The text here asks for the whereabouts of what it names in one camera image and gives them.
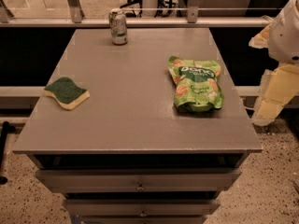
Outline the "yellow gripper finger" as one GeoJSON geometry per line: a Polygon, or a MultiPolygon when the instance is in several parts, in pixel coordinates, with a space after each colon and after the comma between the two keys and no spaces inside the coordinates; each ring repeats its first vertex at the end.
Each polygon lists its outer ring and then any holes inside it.
{"type": "Polygon", "coordinates": [[[260,33],[249,41],[249,46],[255,49],[267,49],[271,25],[265,26],[260,33]]]}
{"type": "Polygon", "coordinates": [[[262,75],[259,96],[255,101],[252,123],[267,126],[299,92],[299,65],[281,63],[262,75]]]}

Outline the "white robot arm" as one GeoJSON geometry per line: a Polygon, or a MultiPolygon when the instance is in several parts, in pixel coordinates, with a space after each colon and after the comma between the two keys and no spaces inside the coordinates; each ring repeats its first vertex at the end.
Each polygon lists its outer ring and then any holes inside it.
{"type": "Polygon", "coordinates": [[[286,6],[254,36],[249,46],[268,48],[269,57],[278,61],[274,71],[265,70],[259,96],[254,105],[252,122],[267,126],[299,92],[299,0],[286,6]]]}

